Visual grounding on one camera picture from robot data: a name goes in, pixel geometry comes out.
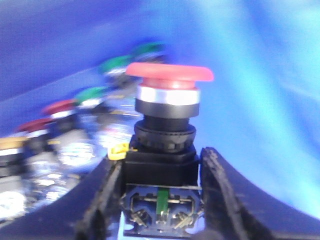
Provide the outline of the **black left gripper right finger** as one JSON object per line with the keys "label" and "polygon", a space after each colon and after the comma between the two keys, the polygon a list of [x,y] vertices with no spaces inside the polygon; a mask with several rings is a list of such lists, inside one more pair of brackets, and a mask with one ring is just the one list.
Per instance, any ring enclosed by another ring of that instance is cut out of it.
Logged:
{"label": "black left gripper right finger", "polygon": [[275,199],[213,147],[200,154],[204,230],[193,240],[318,240],[320,221]]}

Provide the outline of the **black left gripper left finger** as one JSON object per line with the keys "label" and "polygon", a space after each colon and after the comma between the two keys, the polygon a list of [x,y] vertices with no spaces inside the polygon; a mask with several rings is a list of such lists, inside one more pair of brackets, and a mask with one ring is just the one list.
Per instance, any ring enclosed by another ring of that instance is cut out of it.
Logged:
{"label": "black left gripper left finger", "polygon": [[59,200],[0,229],[2,240],[116,240],[123,163],[103,159]]}

